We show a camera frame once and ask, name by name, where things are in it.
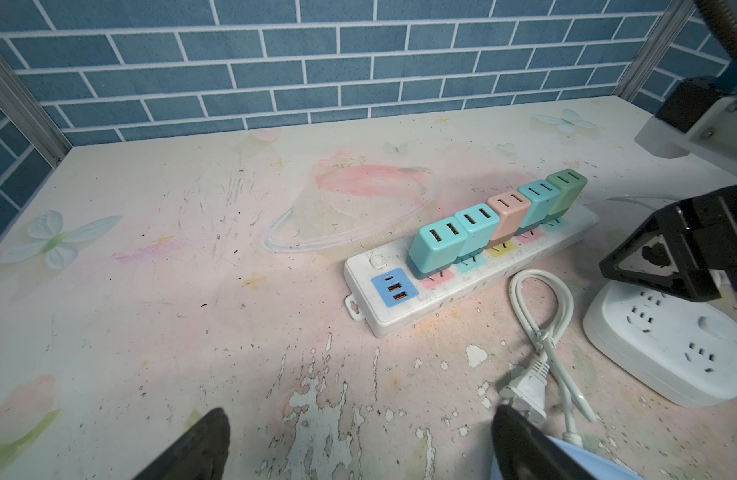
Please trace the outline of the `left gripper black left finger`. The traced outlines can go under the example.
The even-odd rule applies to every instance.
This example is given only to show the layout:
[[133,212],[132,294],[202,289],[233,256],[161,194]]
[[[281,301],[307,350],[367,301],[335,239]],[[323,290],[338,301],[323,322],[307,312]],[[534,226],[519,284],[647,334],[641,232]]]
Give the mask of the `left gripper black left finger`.
[[134,479],[222,479],[230,453],[230,420],[210,410]]

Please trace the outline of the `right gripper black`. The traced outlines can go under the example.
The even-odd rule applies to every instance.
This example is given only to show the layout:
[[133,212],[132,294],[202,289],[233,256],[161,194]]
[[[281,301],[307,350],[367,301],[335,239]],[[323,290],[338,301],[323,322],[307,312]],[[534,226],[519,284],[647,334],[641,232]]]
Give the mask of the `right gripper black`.
[[737,294],[737,185],[653,212],[600,268],[604,278],[692,302],[720,297],[718,270]]

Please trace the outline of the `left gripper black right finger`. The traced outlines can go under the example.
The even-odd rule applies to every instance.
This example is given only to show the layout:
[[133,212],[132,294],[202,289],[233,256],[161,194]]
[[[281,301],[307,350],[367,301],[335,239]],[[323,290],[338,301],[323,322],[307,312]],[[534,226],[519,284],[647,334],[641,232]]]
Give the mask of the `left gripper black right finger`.
[[491,432],[504,479],[594,479],[510,405],[497,408]]

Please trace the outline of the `green plug adapter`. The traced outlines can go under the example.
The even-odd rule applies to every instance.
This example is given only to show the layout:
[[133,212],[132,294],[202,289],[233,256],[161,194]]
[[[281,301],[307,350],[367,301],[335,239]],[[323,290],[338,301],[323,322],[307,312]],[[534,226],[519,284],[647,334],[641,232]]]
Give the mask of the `green plug adapter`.
[[547,216],[547,220],[552,221],[562,217],[571,208],[583,189],[587,186],[588,178],[576,172],[576,170],[568,168],[549,175],[547,180],[559,192]]

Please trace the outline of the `teal plug adapter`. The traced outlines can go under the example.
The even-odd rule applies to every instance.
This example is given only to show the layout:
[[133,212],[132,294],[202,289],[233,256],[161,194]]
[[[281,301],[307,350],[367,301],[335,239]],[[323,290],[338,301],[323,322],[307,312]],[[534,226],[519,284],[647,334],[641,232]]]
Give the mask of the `teal plug adapter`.
[[468,237],[454,217],[421,227],[409,249],[410,270],[423,279],[449,268],[461,255]]
[[520,230],[530,230],[539,225],[557,201],[560,190],[548,180],[537,180],[518,188],[518,192],[530,201],[530,207]]
[[500,216],[484,203],[461,210],[454,218],[466,233],[466,240],[458,260],[464,260],[483,251],[492,240],[500,223]]

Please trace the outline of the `pink plug adapter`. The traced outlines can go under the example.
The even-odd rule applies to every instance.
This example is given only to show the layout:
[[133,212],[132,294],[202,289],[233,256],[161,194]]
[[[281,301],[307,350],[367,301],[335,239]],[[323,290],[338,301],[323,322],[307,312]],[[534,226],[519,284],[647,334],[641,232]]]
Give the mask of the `pink plug adapter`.
[[503,243],[514,237],[532,206],[530,200],[518,190],[509,190],[490,197],[487,205],[499,216],[492,243]]

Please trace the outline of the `teal plug adapter top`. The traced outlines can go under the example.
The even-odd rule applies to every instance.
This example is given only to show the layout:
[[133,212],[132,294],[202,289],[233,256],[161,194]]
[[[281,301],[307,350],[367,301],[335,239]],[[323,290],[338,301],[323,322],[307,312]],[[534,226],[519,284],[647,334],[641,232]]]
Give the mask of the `teal plug adapter top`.
[[461,255],[468,237],[454,217],[421,227],[409,249],[410,270],[423,279],[449,268]]

